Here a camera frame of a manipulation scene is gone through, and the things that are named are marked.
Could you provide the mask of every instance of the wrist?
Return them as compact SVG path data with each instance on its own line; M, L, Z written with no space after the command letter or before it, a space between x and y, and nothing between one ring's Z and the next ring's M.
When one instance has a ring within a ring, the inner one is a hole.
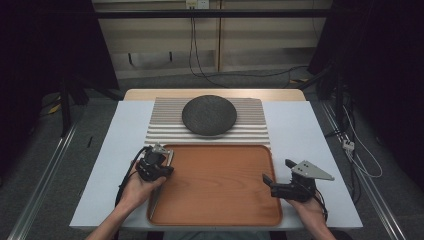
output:
M132 211L134 211L135 207L130 204L127 204L125 201L121 201L116 205L114 211L119 213L119 215L123 215L125 217L129 216Z

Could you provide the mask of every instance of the striped mat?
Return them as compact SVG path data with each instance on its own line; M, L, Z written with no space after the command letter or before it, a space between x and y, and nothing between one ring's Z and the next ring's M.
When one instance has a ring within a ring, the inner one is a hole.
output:
M182 120L191 98L156 98L145 144L251 144L270 148L262 102L253 98L227 98L237 110L234 126L224 134L201 136L188 130Z

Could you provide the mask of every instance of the electrical outlet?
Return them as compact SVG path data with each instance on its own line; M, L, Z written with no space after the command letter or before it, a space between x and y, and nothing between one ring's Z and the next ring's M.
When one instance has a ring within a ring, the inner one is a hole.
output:
M209 0L198 0L197 9L209 9Z
M187 9L197 9L197 0L186 0Z

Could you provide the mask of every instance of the black curtain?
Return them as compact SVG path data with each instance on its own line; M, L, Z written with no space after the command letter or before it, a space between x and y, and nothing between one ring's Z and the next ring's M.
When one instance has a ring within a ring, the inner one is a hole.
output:
M412 0L352 1L359 15L328 19L309 70L338 64L344 84L399 166L424 189L424 17ZM333 8L344 7L335 1ZM353 39L344 49L342 43ZM341 62L335 56L344 56ZM323 91L335 87L336 74L322 79Z
M94 10L90 0L0 1L0 174L23 149L42 97L59 92L63 78L118 88L97 19L47 11Z

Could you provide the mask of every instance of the human hand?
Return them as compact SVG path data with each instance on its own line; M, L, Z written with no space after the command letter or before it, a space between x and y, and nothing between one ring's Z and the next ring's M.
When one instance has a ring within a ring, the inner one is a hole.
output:
M160 177L153 182L144 181L137 174L135 165L130 171L130 177L118 204L124 206L130 212L143 204L149 198L150 193L166 181L165 177Z
M323 209L316 199L311 198L304 203L287 199L286 201L296 209L303 225L315 239L335 239L327 227Z

